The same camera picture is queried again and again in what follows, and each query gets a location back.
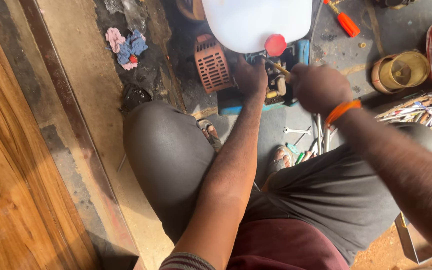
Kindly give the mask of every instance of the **pink rag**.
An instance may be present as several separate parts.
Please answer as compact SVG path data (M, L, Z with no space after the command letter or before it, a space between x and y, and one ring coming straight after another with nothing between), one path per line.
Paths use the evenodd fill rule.
M121 33L117 28L110 27L106 31L106 41L109 41L113 52L118 53L120 52L120 44L123 44L126 41L126 38L121 36Z
M131 63L131 62L127 62L126 64L122 64L121 65L125 70L130 70L134 67L138 66L138 63Z

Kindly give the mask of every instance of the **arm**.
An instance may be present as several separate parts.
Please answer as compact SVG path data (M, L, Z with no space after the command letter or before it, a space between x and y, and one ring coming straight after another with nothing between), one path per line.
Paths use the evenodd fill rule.
M327 115L351 101L349 82L327 66L297 66L294 90L302 106ZM350 109L334 122L352 148L376 171L399 208L432 245L432 153L368 112Z
M235 74L246 100L233 130L202 182L188 227L173 253L188 252L225 269L256 175L257 142L267 74L240 55Z

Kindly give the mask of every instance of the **orange thread bracelet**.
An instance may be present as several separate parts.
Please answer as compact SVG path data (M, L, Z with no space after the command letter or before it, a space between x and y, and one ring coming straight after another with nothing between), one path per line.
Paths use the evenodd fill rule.
M349 102L341 102L337 107L333 109L333 111L326 118L325 124L326 127L329 128L341 115L346 113L349 109L361 109L361 101L349 101Z

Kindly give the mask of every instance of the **maroon shirt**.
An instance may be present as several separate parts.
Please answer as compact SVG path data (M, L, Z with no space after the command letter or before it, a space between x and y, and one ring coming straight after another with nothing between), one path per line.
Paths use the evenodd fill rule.
M312 225L297 219L241 224L227 269L349 270L338 249Z

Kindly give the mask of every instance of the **striped sleeve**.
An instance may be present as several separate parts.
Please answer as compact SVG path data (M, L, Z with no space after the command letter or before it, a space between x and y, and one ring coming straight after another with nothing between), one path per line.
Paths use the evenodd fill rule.
M159 270L215 270L215 268L194 254L177 252L169 255Z

